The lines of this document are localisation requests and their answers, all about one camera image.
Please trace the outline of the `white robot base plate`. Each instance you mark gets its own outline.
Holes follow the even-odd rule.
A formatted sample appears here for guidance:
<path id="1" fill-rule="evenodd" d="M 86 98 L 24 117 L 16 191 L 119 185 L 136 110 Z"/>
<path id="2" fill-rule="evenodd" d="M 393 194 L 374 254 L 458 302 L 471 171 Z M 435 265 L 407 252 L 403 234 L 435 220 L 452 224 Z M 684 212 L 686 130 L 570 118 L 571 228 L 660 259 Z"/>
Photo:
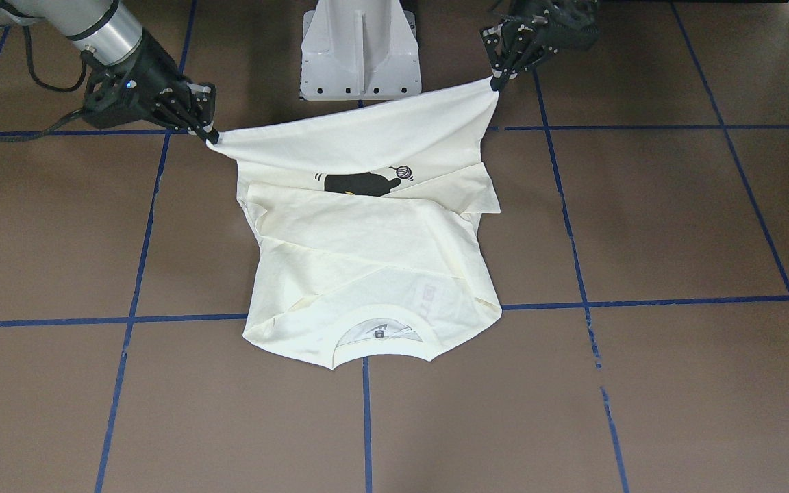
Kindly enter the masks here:
<path id="1" fill-rule="evenodd" d="M 413 1 L 319 1 L 303 14 L 300 96 L 387 101 L 422 91 Z"/>

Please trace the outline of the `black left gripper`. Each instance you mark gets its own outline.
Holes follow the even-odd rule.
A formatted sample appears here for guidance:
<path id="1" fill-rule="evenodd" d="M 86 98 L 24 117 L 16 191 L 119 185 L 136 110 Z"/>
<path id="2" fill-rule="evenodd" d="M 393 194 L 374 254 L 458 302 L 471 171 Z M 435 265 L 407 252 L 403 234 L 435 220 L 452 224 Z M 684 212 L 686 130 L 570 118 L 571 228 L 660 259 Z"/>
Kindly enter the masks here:
<path id="1" fill-rule="evenodd" d="M 600 38 L 600 1 L 495 1 L 486 10 L 496 23 L 480 38 L 492 70 L 490 87 L 535 69 L 559 52 L 586 51 Z"/>

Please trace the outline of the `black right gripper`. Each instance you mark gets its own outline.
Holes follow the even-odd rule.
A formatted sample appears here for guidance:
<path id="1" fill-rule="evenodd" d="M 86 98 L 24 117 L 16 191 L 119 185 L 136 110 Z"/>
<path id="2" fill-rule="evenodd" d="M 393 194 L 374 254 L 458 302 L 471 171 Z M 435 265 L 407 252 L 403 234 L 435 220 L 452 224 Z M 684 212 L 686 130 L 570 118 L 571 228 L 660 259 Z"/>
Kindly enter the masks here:
<path id="1" fill-rule="evenodd" d="M 104 66 L 87 50 L 82 60 L 92 69 L 82 118 L 94 128 L 148 121 L 193 132 L 208 144 L 219 143 L 220 132 L 213 124 L 215 86 L 194 84 L 179 72 L 150 32 L 144 31 L 134 52 L 118 64 Z"/>

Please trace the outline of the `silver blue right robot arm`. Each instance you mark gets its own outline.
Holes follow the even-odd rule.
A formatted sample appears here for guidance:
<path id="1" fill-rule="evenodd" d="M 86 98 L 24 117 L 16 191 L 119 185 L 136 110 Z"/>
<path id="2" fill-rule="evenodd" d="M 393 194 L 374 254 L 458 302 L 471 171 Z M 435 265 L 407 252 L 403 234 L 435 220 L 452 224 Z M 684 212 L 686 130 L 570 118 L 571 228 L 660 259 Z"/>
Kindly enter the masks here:
<path id="1" fill-rule="evenodd" d="M 122 1 L 0 1 L 0 28 L 20 25 L 26 52 L 42 21 L 79 51 L 82 74 L 68 92 L 84 88 L 84 102 L 37 138 L 82 119 L 98 130 L 147 121 L 217 143 L 216 88 L 185 75 Z"/>

